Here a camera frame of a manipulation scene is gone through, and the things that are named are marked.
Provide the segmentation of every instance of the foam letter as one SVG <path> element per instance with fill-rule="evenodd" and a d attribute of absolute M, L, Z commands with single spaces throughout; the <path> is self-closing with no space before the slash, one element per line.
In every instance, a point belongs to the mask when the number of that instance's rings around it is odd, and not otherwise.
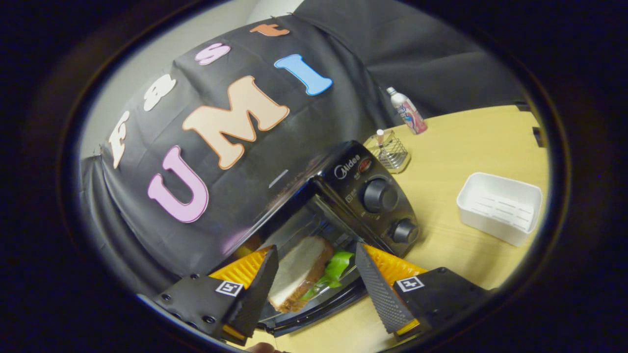
<path fill-rule="evenodd" d="M 129 111 L 124 112 L 113 132 L 109 136 L 109 143 L 111 144 L 111 153 L 114 157 L 114 169 L 117 168 L 120 160 L 122 159 L 122 155 L 124 154 L 124 143 L 122 140 L 126 137 L 126 124 L 125 121 L 129 120 Z"/>
<path fill-rule="evenodd" d="M 150 111 L 160 99 L 168 94 L 174 88 L 176 80 L 170 78 L 169 74 L 161 76 L 153 83 L 153 85 L 144 94 L 144 110 Z"/>
<path fill-rule="evenodd" d="M 278 24 L 260 24 L 259 26 L 253 28 L 249 32 L 260 32 L 265 36 L 276 37 L 283 36 L 290 33 L 288 30 L 276 30 L 275 27 L 279 26 Z"/>
<path fill-rule="evenodd" d="M 192 200 L 183 204 L 163 185 L 163 177 L 156 174 L 148 185 L 148 197 L 156 200 L 172 217 L 180 222 L 191 223 L 197 220 L 209 200 L 207 186 L 181 158 L 181 148 L 172 147 L 163 158 L 163 168 L 172 170 L 192 190 Z"/>
<path fill-rule="evenodd" d="M 303 62 L 303 57 L 299 54 L 293 54 L 288 57 L 277 60 L 274 65 L 276 68 L 285 68 L 296 78 L 305 84 L 305 92 L 309 95 L 321 94 L 323 91 L 331 87 L 333 81 L 326 77 L 322 77 L 308 64 Z"/>
<path fill-rule="evenodd" d="M 198 61 L 199 65 L 209 65 L 226 53 L 229 53 L 229 50 L 231 50 L 231 47 L 228 45 L 222 45 L 222 43 L 212 44 L 201 50 L 194 60 Z"/>
<path fill-rule="evenodd" d="M 254 80 L 245 76 L 229 86 L 230 111 L 200 106 L 183 122 L 183 130 L 196 131 L 218 154 L 218 166 L 222 169 L 231 168 L 244 154 L 243 145 L 231 144 L 222 134 L 252 142 L 256 136 L 249 114 L 257 120 L 261 131 L 268 131 L 290 112 L 288 107 L 280 106 L 259 90 Z"/>

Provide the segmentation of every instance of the black toaster oven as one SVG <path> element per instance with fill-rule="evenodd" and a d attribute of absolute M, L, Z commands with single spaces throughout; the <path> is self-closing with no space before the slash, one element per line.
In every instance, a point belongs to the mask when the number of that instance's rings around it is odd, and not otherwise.
<path fill-rule="evenodd" d="M 335 249 L 355 253 L 356 244 L 364 242 L 404 256 L 419 237 L 420 228 L 405 194 L 377 158 L 356 141 L 314 158 L 290 185 L 244 236 L 247 240 L 241 248 L 277 245 L 281 262 L 304 237 L 316 235 Z M 325 288 L 296 313 L 277 312 L 267 302 L 259 326 L 278 337 L 365 295 L 354 257 L 340 282 L 342 286 Z"/>

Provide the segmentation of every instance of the lettuce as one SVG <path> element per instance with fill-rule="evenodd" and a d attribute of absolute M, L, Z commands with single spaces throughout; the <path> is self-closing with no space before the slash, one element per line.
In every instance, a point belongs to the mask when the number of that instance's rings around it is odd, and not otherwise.
<path fill-rule="evenodd" d="M 300 300 L 309 300 L 326 287 L 338 288 L 339 286 L 342 286 L 340 276 L 342 276 L 342 273 L 349 266 L 349 260 L 353 255 L 353 253 L 349 253 L 347 251 L 336 250 L 333 257 L 329 260 L 327 266 L 325 267 L 325 274 L 307 293 L 305 293 L 305 295 L 300 298 Z"/>

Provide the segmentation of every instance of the wooden table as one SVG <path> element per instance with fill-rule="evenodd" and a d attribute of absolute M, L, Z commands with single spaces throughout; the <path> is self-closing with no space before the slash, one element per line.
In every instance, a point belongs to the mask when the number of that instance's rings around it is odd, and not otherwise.
<path fill-rule="evenodd" d="M 527 243 L 515 247 L 463 224 L 456 198 L 468 176 L 482 171 L 541 188 L 543 215 L 549 165 L 547 150 L 538 147 L 532 132 L 539 125 L 531 113 L 515 106 L 447 114 L 426 123 L 428 130 L 420 135 L 411 134 L 405 125 L 392 128 L 412 155 L 407 169 L 394 177 L 426 236 L 405 259 L 426 269 L 446 266 L 485 289 L 495 288 L 521 262 L 543 218 Z M 396 344 L 368 297 L 277 339 L 257 331 L 247 346 L 257 342 L 291 353 L 375 352 Z"/>

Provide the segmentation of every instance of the white plastic container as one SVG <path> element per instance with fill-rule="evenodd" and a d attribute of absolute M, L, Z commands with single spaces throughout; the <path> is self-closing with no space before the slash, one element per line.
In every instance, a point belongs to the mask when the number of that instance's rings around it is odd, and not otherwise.
<path fill-rule="evenodd" d="M 456 203 L 464 224 L 522 246 L 539 221 L 541 189 L 517 180 L 473 173 Z"/>

